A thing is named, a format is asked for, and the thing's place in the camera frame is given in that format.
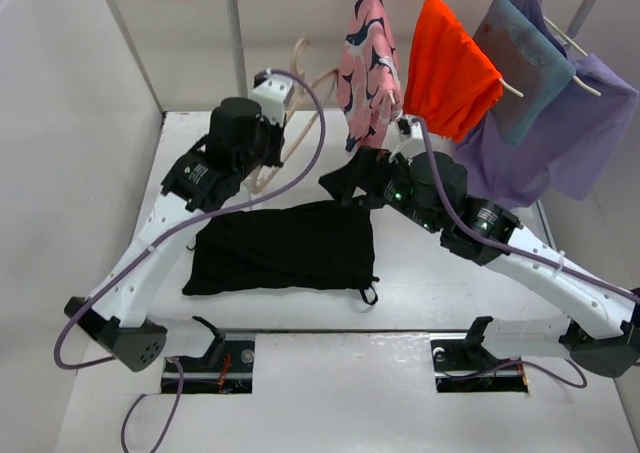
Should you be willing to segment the black trousers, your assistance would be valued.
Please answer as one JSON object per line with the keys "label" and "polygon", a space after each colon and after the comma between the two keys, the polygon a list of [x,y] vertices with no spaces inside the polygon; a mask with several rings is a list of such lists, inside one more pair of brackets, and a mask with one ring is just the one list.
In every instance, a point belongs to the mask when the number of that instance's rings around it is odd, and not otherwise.
{"label": "black trousers", "polygon": [[370,212],[333,200],[221,215],[196,235],[185,296],[252,289],[355,290],[370,306],[374,284]]}

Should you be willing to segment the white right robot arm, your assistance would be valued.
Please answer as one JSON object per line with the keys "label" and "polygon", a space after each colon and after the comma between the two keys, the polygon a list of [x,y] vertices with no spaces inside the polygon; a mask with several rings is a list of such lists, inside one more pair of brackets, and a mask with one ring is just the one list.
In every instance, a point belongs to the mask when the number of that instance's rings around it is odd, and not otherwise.
{"label": "white right robot arm", "polygon": [[442,152],[407,159],[365,147],[320,185],[344,205],[389,206],[437,234],[451,254],[504,275],[559,309],[557,317],[474,320],[462,342],[473,366],[522,356],[571,360],[618,378],[639,362],[639,304],[622,296],[540,240],[509,211],[466,191],[467,171]]}

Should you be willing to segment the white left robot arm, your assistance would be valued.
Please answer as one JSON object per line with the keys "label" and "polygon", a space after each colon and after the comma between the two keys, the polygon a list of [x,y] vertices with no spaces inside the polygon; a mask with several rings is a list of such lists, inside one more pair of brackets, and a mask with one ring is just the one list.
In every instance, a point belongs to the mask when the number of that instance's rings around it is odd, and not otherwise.
{"label": "white left robot arm", "polygon": [[284,143],[288,102],[256,93],[223,100],[208,132],[170,167],[142,228],[114,270],[87,296],[64,307],[79,327],[132,372],[157,358],[187,356],[204,370],[223,360],[223,344],[203,319],[152,318],[149,308],[190,240],[259,166],[276,166]]}

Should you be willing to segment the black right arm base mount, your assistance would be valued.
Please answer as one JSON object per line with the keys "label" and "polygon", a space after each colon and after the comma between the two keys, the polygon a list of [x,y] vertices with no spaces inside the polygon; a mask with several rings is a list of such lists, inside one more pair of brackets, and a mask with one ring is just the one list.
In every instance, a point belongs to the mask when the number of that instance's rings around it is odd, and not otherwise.
{"label": "black right arm base mount", "polygon": [[438,393],[528,393],[521,366],[489,373],[499,362],[484,352],[469,353],[462,339],[431,342],[434,379]]}

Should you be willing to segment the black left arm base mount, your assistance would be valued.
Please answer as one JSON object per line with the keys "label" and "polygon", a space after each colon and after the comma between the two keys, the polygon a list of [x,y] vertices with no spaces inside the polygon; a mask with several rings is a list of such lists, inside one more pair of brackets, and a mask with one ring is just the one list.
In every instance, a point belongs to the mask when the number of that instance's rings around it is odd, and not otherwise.
{"label": "black left arm base mount", "polygon": [[255,338],[232,336],[213,366],[199,359],[180,357],[184,373],[183,394],[251,394],[255,361]]}

